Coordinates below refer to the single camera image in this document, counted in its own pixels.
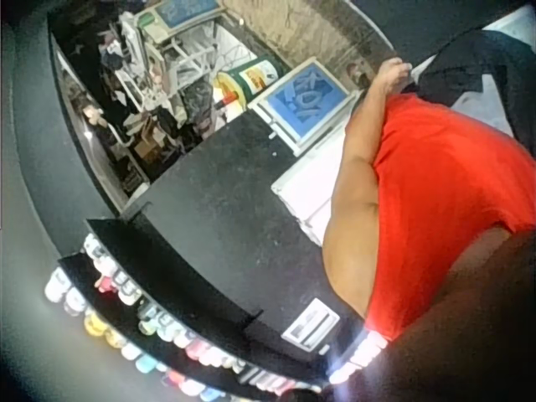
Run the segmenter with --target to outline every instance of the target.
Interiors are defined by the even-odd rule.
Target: shelf
[[[157,336],[145,336],[138,330],[137,310],[124,305],[113,293],[99,293],[94,283],[100,274],[93,261],[85,254],[75,254],[59,260],[59,265],[73,286],[108,324],[134,343],[143,352],[166,364],[188,378],[225,393],[254,400],[274,400],[274,394],[263,392],[251,385],[240,384],[232,370],[205,367],[191,360],[183,349],[167,343]]]
[[[151,228],[144,232],[114,219],[89,219],[106,252],[147,295],[200,337],[269,372],[314,385],[327,381],[322,368],[296,361],[243,331],[253,318],[200,276]]]

